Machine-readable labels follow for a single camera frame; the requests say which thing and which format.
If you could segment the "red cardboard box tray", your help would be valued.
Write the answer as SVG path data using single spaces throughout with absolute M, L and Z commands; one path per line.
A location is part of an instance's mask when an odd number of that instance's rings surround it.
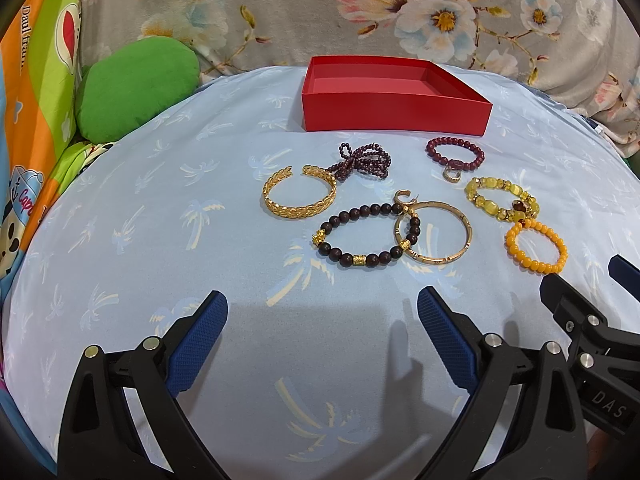
M 482 136 L 492 104 L 430 61 L 315 56 L 302 87 L 308 131 L 424 131 Z

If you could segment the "small gold hoop earring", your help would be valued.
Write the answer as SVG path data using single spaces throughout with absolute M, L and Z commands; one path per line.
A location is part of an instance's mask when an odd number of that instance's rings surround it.
M 394 203 L 400 206 L 409 207 L 413 200 L 411 199 L 411 193 L 409 190 L 398 190 L 394 195 Z

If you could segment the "thin gold bangle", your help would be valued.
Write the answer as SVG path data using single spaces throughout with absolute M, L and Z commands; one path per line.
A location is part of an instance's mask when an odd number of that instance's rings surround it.
M 427 266 L 446 266 L 471 247 L 473 228 L 455 206 L 438 200 L 394 199 L 395 242 L 405 255 Z

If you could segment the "dark purple bead strand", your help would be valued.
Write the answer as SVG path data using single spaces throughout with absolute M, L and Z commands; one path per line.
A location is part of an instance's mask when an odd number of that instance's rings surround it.
M 344 182 L 353 172 L 380 180 L 388 177 L 392 158 L 381 145 L 369 143 L 359 148 L 352 148 L 349 143 L 342 143 L 338 147 L 338 154 L 340 160 L 326 168 L 326 171 L 341 182 Z

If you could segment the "colourful cartoon bedsheet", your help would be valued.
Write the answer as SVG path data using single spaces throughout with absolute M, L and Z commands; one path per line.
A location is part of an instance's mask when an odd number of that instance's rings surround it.
M 1 40 L 1 293 L 41 221 L 104 144 L 76 136 L 80 0 L 24 0 Z

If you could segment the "grey floral blanket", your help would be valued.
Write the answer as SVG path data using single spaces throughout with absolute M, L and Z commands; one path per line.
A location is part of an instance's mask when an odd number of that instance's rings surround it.
M 486 70 L 639 149 L 639 36 L 616 0 L 80 0 L 81 62 L 174 38 L 206 78 L 315 55 L 393 55 Z

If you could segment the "green cushion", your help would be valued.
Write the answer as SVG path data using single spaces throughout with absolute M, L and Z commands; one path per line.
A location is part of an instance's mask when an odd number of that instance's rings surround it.
M 199 79 L 198 57 L 174 38 L 127 44 L 84 69 L 75 99 L 79 133 L 94 144 L 116 142 L 190 96 Z

